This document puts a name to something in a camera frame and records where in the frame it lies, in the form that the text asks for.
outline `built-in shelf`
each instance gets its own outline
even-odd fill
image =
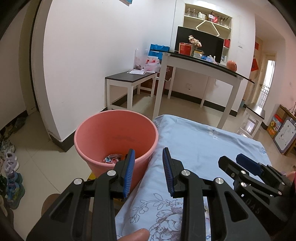
[[[194,16],[197,16],[196,14],[198,14],[199,12],[201,12],[202,14],[205,14],[206,19],[208,15],[213,12],[215,16],[218,17],[218,20],[220,20],[221,18],[224,19],[222,23],[225,26],[202,19],[202,18],[189,16],[188,14],[186,14],[188,9],[190,9],[191,15],[193,14],[193,10],[195,10],[194,11],[195,13],[193,14]],[[185,4],[183,27],[196,29],[198,31],[212,34],[222,39],[231,39],[232,18],[223,13],[220,13],[208,8],[204,8],[204,7],[192,5],[192,4]],[[221,61],[222,65],[226,65],[228,60],[228,54],[229,54],[229,48],[224,46],[222,55],[225,56],[225,58],[223,57],[225,61]]]

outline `electrical outlet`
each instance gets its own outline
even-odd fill
[[[189,90],[192,89],[192,85],[187,83],[186,84],[186,89],[189,89]]]

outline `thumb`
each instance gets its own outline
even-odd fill
[[[124,236],[118,241],[148,241],[150,233],[147,229],[139,229],[130,235]]]

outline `blue gripper pad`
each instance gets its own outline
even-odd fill
[[[260,165],[244,154],[238,154],[235,160],[237,164],[248,170],[254,176],[260,176],[262,174]]]

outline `door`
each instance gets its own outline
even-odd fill
[[[256,105],[260,106],[261,108],[263,108],[265,105],[271,87],[275,64],[275,55],[264,55],[258,79],[257,91],[253,99],[253,102],[256,102]]]

